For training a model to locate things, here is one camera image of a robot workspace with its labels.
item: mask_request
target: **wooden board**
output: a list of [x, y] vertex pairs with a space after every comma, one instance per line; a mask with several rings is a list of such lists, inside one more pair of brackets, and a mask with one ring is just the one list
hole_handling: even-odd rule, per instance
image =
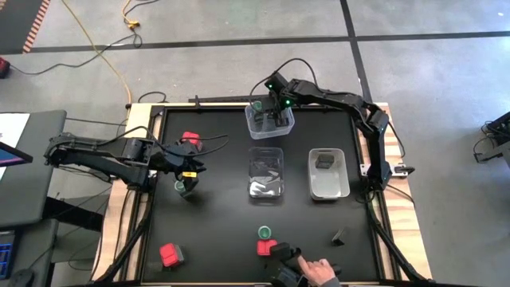
[[[202, 106], [246, 106], [248, 103], [205, 103]], [[390, 115], [390, 108], [386, 103], [376, 103], [379, 107], [381, 107], [386, 113]], [[138, 126], [148, 127], [150, 114], [153, 104], [133, 104], [131, 107], [131, 111], [129, 114], [126, 131]], [[172, 103], [172, 104], [164, 104], [166, 106], [171, 107], [193, 107], [194, 104], [189, 103]], [[155, 126], [153, 129], [153, 133], [155, 135], [159, 134], [159, 126], [160, 126], [160, 117], [156, 118]], [[146, 132], [144, 130], [138, 130], [136, 132], [132, 132], [127, 136], [134, 137], [140, 136], [144, 137]], [[367, 143], [361, 133], [359, 134], [363, 160], [364, 163], [369, 163], [368, 160], [368, 152], [367, 152]], [[402, 162], [400, 148], [398, 147], [398, 141], [394, 136], [393, 131], [390, 128], [386, 131], [385, 135], [385, 144], [386, 144], [386, 160], [390, 164], [397, 164]], [[410, 188], [407, 179], [392, 179], [390, 181], [390, 185], [401, 189], [410, 195]], [[120, 217], [120, 212], [122, 209], [122, 205], [124, 203], [124, 199], [126, 196], [127, 204], [123, 213], [122, 218]], [[407, 260], [414, 266], [414, 268], [424, 277], [431, 278], [429, 263], [427, 261], [425, 247], [422, 241], [422, 234], [420, 232], [420, 227], [418, 225], [418, 219], [416, 218], [416, 213], [414, 212], [413, 204], [408, 200], [403, 198], [398, 193], [392, 191], [390, 187], [385, 190], [386, 195], [386, 205], [388, 209], [388, 214], [390, 217], [391, 229], [393, 231], [394, 241], [397, 244], [398, 248], [402, 251]], [[133, 209], [133, 198], [134, 192], [128, 194], [128, 190], [124, 183], [121, 181], [117, 181], [113, 184], [112, 194], [110, 196], [110, 200], [108, 202], [108, 209], [104, 216], [104, 228], [103, 228], [103, 242], [101, 245], [101, 252], [96, 255], [96, 260], [99, 259], [99, 265], [97, 266], [97, 271], [92, 277], [93, 279], [97, 279], [100, 277], [106, 269], [110, 266], [114, 259], [114, 253], [117, 247], [117, 253], [120, 252], [122, 247], [124, 246], [126, 236], [128, 233], [128, 227], [131, 217], [131, 212]], [[147, 199], [142, 199], [139, 207], [139, 214], [137, 220], [141, 219], [143, 211], [145, 210], [145, 205]], [[379, 209], [375, 204], [376, 213], [379, 216]], [[119, 227], [121, 224], [120, 237], [117, 241], [117, 234], [119, 233]], [[384, 243], [379, 239], [379, 245], [381, 246], [382, 251], [382, 259], [384, 264], [384, 269], [386, 273], [386, 278], [392, 278], [391, 266], [390, 266], [390, 257]], [[131, 252], [131, 256], [129, 258], [129, 266], [127, 268], [127, 279], [133, 280], [135, 279], [135, 271], [136, 271], [136, 263], [139, 255], [139, 241], [136, 243], [135, 247]]]

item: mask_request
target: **sleeve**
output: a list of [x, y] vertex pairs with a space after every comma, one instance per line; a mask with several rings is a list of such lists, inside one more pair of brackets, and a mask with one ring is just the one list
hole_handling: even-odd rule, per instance
[[334, 277], [326, 283], [322, 284], [320, 287], [340, 287], [340, 281], [337, 277]]

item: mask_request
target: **yellow cable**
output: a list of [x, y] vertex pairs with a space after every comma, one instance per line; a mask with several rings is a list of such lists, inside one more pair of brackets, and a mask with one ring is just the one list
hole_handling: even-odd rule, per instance
[[94, 51], [96, 51], [97, 55], [99, 55], [101, 58], [103, 58], [103, 60], [106, 62], [106, 64], [108, 64], [108, 66], [110, 66], [110, 68], [112, 68], [113, 72], [118, 76], [118, 78], [122, 81], [122, 83], [124, 84], [124, 87], [126, 88], [126, 92], [127, 92], [127, 102], [130, 104], [132, 102], [132, 96], [131, 96], [131, 90], [129, 89], [128, 87], [128, 83], [126, 83], [124, 77], [122, 77], [122, 75], [119, 73], [119, 71], [117, 71], [113, 65], [106, 59], [105, 56], [103, 56], [103, 54], [96, 48], [96, 45], [94, 45], [94, 42], [92, 41], [92, 39], [90, 38], [90, 36], [88, 35], [87, 33], [87, 30], [83, 27], [83, 25], [81, 25], [81, 22], [80, 22], [80, 19], [78, 19], [78, 17], [74, 14], [73, 10], [71, 10], [71, 7], [69, 7], [69, 5], [67, 5], [66, 1], [65, 0], [62, 0], [62, 3], [64, 3], [65, 5], [65, 8], [67, 8], [67, 10], [69, 10], [69, 12], [71, 13], [71, 15], [74, 17], [74, 19], [76, 20], [76, 22], [78, 22], [78, 25], [80, 25], [80, 28], [81, 30], [83, 31], [83, 33], [85, 34], [85, 36], [87, 36], [87, 39], [88, 41], [90, 42], [90, 45], [92, 45], [92, 47], [94, 48]]
[[129, 29], [134, 29], [140, 26], [140, 23], [138, 21], [129, 20], [128, 17], [126, 16], [126, 12], [124, 11], [128, 7], [129, 3], [131, 3], [131, 0], [127, 0], [126, 3], [124, 4], [124, 7], [122, 7], [122, 17], [124, 17], [124, 19], [127, 21], [128, 23], [127, 26], [129, 27]]

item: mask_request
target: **monitor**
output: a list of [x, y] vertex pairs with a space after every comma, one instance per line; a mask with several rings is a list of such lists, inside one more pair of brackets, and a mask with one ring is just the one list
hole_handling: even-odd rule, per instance
[[0, 142], [0, 167], [9, 167], [22, 163], [32, 163], [32, 156]]

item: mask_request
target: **wooden table frame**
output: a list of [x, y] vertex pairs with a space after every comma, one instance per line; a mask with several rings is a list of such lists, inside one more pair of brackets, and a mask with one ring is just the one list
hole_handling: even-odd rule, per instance
[[[202, 106], [246, 106], [248, 103], [204, 103]], [[390, 108], [387, 103], [376, 103], [382, 110], [390, 115]], [[157, 116], [153, 123], [151, 123], [151, 110], [154, 105], [167, 106], [167, 107], [193, 107], [194, 104], [188, 103], [172, 103], [172, 104], [133, 104], [129, 113], [126, 131], [138, 126], [149, 128], [153, 126], [153, 133], [158, 136], [159, 128], [161, 125], [161, 116]], [[145, 137], [146, 132], [142, 129], [131, 132], [127, 137]], [[361, 132], [359, 133], [359, 142], [361, 145], [361, 152], [363, 155], [363, 162], [369, 163], [367, 143]], [[398, 164], [402, 162], [400, 148], [398, 146], [397, 138], [393, 131], [388, 128], [385, 135], [385, 149], [386, 160], [390, 164]], [[410, 195], [410, 188], [407, 179], [391, 179], [390, 185], [406, 192]], [[126, 185], [117, 180], [113, 183], [112, 192], [108, 202], [108, 209], [104, 215], [104, 228], [103, 240], [101, 246], [98, 247], [96, 254], [96, 272], [93, 274], [93, 279], [100, 277], [106, 269], [113, 262], [115, 252], [118, 254], [125, 242], [128, 235], [129, 226], [133, 225], [131, 222], [131, 215], [135, 209], [133, 202], [135, 201], [135, 192], [128, 192]], [[122, 206], [126, 200], [124, 212]], [[147, 201], [147, 195], [142, 197], [138, 206], [138, 214], [136, 215], [136, 223], [143, 216]], [[427, 261], [425, 247], [422, 241], [422, 233], [418, 225], [418, 219], [414, 211], [413, 204], [406, 198], [396, 193], [391, 187], [385, 190], [384, 202], [386, 205], [387, 214], [397, 247], [402, 251], [407, 260], [413, 267], [424, 277], [431, 278], [429, 263]], [[379, 203], [374, 200], [373, 202], [375, 212], [382, 220]], [[382, 240], [379, 238], [379, 247], [382, 255], [382, 263], [386, 275], [386, 279], [393, 279], [393, 270], [391, 267], [391, 260], [388, 250]], [[137, 263], [139, 260], [140, 252], [140, 239], [135, 244], [131, 255], [127, 260], [126, 280], [134, 280], [137, 270]]]

